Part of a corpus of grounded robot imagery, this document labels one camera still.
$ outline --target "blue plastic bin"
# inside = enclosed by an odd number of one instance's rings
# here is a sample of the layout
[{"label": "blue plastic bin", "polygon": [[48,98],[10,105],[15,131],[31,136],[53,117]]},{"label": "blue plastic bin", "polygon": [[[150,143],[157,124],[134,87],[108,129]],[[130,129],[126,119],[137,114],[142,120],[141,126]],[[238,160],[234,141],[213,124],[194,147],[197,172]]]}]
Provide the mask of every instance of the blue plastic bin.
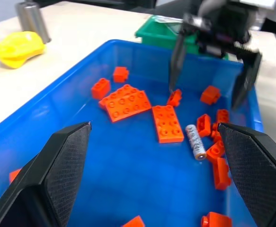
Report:
[{"label": "blue plastic bin", "polygon": [[[52,133],[71,124],[91,121],[87,159],[70,227],[121,226],[140,215],[148,227],[199,227],[214,211],[228,215],[234,227],[255,227],[234,183],[226,191],[214,188],[212,165],[197,162],[187,137],[182,143],[159,144],[151,111],[111,123],[91,98],[91,87],[112,79],[116,66],[126,66],[128,82],[145,90],[152,105],[165,105],[171,51],[112,40],[63,74],[0,124],[0,196],[9,173],[34,157]],[[230,109],[231,91],[241,63],[188,54],[178,87],[183,99],[176,113],[182,129],[207,113]],[[111,80],[112,91],[123,84]],[[214,85],[222,98],[208,106],[199,101]],[[231,122],[262,131],[257,98],[252,90]],[[205,148],[212,145],[203,139]]]}]

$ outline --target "white table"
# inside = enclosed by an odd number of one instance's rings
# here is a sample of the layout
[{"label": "white table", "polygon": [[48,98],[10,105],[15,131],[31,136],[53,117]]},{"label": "white table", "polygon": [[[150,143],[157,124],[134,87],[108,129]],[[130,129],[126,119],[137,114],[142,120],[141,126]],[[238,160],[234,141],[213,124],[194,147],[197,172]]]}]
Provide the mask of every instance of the white table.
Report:
[{"label": "white table", "polygon": [[[46,53],[17,70],[0,64],[0,122],[105,41],[139,42],[134,33],[150,16],[70,2],[43,8],[42,13],[52,38]],[[20,31],[17,18],[0,22],[0,40],[16,31]],[[251,48],[263,53],[256,85],[262,121],[276,141],[276,37],[252,35]]]}]

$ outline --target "yellow object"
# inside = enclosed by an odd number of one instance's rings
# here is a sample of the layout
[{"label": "yellow object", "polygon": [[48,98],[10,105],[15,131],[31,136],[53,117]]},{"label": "yellow object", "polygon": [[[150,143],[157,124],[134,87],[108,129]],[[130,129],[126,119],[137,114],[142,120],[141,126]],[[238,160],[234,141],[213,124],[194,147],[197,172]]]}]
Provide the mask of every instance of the yellow object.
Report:
[{"label": "yellow object", "polygon": [[44,52],[45,45],[35,32],[14,32],[0,42],[0,61],[14,69]]}]

